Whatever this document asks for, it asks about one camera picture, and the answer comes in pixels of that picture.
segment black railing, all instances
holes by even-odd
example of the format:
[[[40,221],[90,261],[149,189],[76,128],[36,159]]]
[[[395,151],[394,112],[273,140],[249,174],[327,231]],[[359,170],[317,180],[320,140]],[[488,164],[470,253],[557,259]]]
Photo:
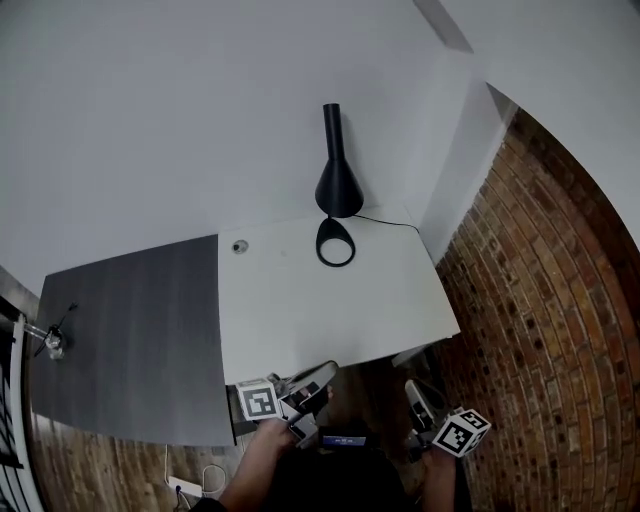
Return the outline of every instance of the black railing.
[[[20,311],[0,297],[0,510],[30,512],[18,474],[23,466],[16,452],[9,393],[11,353],[15,342],[13,324],[19,318]],[[22,411],[16,411],[16,414],[22,414]]]

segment small metal object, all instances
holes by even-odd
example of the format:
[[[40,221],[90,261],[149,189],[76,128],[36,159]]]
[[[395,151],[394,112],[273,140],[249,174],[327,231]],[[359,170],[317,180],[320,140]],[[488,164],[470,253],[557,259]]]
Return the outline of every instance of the small metal object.
[[[235,254],[244,254],[245,252],[247,252],[248,248],[249,243],[246,240],[236,240],[231,246],[231,249]]]

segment white wall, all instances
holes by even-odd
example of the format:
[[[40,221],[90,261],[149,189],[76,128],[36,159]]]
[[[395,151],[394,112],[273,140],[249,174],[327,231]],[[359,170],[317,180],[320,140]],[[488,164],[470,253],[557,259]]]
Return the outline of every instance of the white wall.
[[[39,294],[57,270],[315,213],[326,102],[367,203],[401,198],[442,52],[410,0],[7,0],[0,262]]]
[[[480,77],[589,171],[640,245],[640,15],[627,0],[442,0]]]
[[[515,110],[506,96],[471,75],[442,173],[420,223],[420,237],[434,262],[444,256],[473,204]]]

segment wooden floor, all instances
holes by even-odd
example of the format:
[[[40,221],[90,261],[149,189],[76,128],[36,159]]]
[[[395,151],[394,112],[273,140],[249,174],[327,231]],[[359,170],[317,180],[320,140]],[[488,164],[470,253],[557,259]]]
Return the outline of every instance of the wooden floor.
[[[404,382],[425,376],[423,363],[416,358],[412,367],[395,369],[389,359],[381,359],[341,368],[332,383],[335,398],[319,418],[333,425],[365,420],[380,434],[383,449],[412,495],[422,469],[408,462],[403,448],[410,428]],[[230,478],[250,436],[240,438],[236,447],[169,447],[169,475],[201,483],[202,470],[215,463]],[[164,482],[164,445],[117,440],[36,415],[29,438],[34,470],[51,511],[156,511],[176,506],[175,493]],[[219,471],[207,471],[207,489],[221,483]]]

